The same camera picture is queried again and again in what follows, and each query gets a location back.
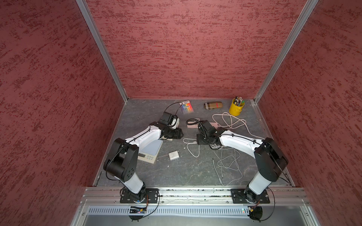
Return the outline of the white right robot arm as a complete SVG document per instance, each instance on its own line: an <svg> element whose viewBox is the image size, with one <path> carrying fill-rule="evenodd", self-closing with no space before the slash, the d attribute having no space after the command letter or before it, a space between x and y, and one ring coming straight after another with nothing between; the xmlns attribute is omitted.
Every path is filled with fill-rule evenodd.
<svg viewBox="0 0 362 226"><path fill-rule="evenodd" d="M231 147L255 159L258 172L245 189L245 194L250 200L256 199L271 183L276 182L289 163L286 155L270 137L262 139L245 137L225 128L215 128L207 120L196 120L194 124L199 129L197 135L199 145Z"/></svg>

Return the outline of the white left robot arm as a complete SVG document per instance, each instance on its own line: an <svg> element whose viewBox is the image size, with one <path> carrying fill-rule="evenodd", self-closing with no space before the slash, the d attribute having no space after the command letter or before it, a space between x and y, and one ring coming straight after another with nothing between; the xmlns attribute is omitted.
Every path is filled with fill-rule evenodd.
<svg viewBox="0 0 362 226"><path fill-rule="evenodd" d="M136 174L139 151L162 138L183 138L179 122L177 115L164 112L159 121L152 122L139 134L115 139L103 165L106 174L120 181L137 200L143 199L146 185Z"/></svg>

